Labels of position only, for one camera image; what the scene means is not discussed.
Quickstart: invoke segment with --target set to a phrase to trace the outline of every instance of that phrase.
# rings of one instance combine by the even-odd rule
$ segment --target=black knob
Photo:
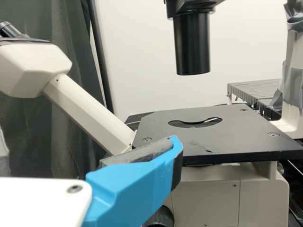
[[[161,206],[154,215],[152,215],[142,227],[174,227],[174,215],[166,206]]]

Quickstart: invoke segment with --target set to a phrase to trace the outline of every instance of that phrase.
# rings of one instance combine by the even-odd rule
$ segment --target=white panel
[[[210,16],[211,67],[177,76],[163,0],[96,0],[114,109],[124,120],[154,110],[226,103],[227,83],[281,76],[286,0],[226,0]]]
[[[277,172],[277,180],[243,178],[239,227],[287,227],[289,185]]]
[[[72,186],[81,186],[68,193]],[[0,177],[0,226],[81,226],[91,201],[85,181]]]
[[[236,227],[240,181],[181,182],[172,192],[176,227]]]

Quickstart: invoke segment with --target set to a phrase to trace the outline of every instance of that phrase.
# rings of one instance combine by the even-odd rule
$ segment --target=microscope eyepiece
[[[10,22],[4,21],[0,23],[0,36],[9,38],[29,38],[28,35],[22,34]]]

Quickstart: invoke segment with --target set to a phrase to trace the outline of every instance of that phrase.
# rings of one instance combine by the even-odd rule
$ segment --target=white wall
[[[210,16],[211,72],[177,76],[163,0],[96,0],[116,115],[226,102],[227,83],[279,78],[286,0],[226,0]]]

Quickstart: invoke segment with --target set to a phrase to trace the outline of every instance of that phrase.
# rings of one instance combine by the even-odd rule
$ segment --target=white plastic housing
[[[71,69],[71,61],[53,44],[0,46],[0,91],[18,98],[35,98],[48,82]]]
[[[2,227],[80,227],[92,188],[81,180],[0,177],[0,195]]]
[[[0,46],[0,91],[34,98],[43,93],[112,155],[132,148],[135,133],[70,79],[71,61],[54,44]]]

